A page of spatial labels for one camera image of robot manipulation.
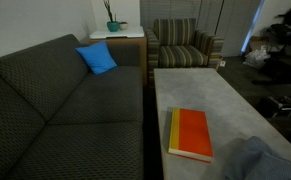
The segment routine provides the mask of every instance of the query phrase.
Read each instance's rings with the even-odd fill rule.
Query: striped armchair
[[[220,64],[224,40],[195,30],[196,19],[156,19],[147,36],[148,85],[154,86],[154,68],[211,67]]]

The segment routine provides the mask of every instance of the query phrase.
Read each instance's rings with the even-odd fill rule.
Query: orange book
[[[173,108],[168,152],[204,162],[212,161],[213,151],[204,112]]]

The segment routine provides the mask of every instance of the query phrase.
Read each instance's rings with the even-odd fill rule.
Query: gray coffee table
[[[223,179],[227,160],[251,136],[291,160],[291,144],[214,69],[155,69],[154,74],[165,179]],[[167,153],[173,107],[205,111],[214,151],[211,164]]]

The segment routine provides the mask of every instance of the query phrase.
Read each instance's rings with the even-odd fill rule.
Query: wall
[[[282,23],[283,19],[275,16],[285,14],[289,9],[291,9],[291,0],[265,0],[252,34],[261,36],[265,28],[275,23]]]
[[[107,10],[103,0],[91,0],[97,29],[106,29],[109,21]],[[117,21],[126,21],[129,26],[140,26],[140,3],[139,0],[110,0],[113,18],[116,13]]]
[[[0,56],[65,34],[87,41],[95,27],[90,0],[0,0]]]

